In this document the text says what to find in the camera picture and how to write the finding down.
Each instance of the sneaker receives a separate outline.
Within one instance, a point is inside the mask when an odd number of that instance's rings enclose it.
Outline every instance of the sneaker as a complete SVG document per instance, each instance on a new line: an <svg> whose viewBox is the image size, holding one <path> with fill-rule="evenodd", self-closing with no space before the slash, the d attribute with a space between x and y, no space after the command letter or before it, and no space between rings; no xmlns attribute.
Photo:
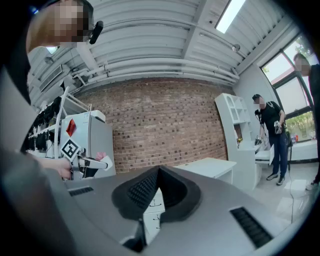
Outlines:
<svg viewBox="0 0 320 256"><path fill-rule="evenodd" d="M286 178L285 177L281 177L280 176L280 179L279 179L279 181L276 183L278 186L281 186L283 183L284 183L284 181L286 180Z"/></svg>
<svg viewBox="0 0 320 256"><path fill-rule="evenodd" d="M275 178L278 178L278 174L271 174L271 175L269 175L269 176L266 178L266 180L267 180L267 181L271 181L271 180L273 180L273 179L275 179Z"/></svg>
<svg viewBox="0 0 320 256"><path fill-rule="evenodd" d="M317 189L319 186L319 183L315 183L314 181L312 181L310 184L306 185L305 189L306 190L315 190Z"/></svg>

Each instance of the window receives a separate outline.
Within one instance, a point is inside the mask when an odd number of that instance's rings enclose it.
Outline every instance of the window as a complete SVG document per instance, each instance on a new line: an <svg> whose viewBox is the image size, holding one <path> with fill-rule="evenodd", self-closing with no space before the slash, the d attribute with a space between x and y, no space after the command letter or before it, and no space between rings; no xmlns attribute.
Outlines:
<svg viewBox="0 0 320 256"><path fill-rule="evenodd" d="M315 123L308 77L302 77L295 71L293 60L297 53L306 56L311 65L319 63L310 44L301 34L263 65L261 70L286 114L290 134L304 141L315 137Z"/></svg>

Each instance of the white wall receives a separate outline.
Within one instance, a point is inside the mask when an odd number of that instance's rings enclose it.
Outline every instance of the white wall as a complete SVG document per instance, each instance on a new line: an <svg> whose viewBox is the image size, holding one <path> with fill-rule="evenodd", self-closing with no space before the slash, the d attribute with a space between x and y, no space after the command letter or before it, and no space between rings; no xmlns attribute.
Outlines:
<svg viewBox="0 0 320 256"><path fill-rule="evenodd" d="M241 75L239 82L233 87L235 94L244 99L250 114L253 140L260 132L260 124L255 116L255 110L259 108L254 104L252 96L260 94L266 102L274 101L278 104L275 93L264 73L256 64L251 64Z"/></svg>

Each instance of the pink object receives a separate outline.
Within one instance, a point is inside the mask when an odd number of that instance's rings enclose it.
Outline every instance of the pink object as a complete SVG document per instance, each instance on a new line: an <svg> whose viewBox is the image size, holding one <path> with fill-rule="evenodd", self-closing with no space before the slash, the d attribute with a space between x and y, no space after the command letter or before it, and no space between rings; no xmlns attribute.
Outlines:
<svg viewBox="0 0 320 256"><path fill-rule="evenodd" d="M106 152L97 152L95 156L95 160L101 161L107 156Z"/></svg>

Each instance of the vent grille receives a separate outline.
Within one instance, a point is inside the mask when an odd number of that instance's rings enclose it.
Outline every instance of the vent grille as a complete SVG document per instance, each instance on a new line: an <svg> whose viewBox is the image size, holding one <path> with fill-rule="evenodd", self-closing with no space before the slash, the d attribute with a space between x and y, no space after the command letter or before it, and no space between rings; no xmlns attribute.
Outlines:
<svg viewBox="0 0 320 256"><path fill-rule="evenodd" d="M62 65L59 65L40 85L39 89L42 92L47 86L62 73Z"/></svg>
<svg viewBox="0 0 320 256"><path fill-rule="evenodd" d="M272 240L272 236L243 207L231 210L230 213L251 239L256 248Z"/></svg>
<svg viewBox="0 0 320 256"><path fill-rule="evenodd" d="M69 190L69 194L70 194L70 196L74 197L74 196L88 193L93 190L94 189L92 187L86 186L86 187L82 187L82 188L78 188L78 189Z"/></svg>

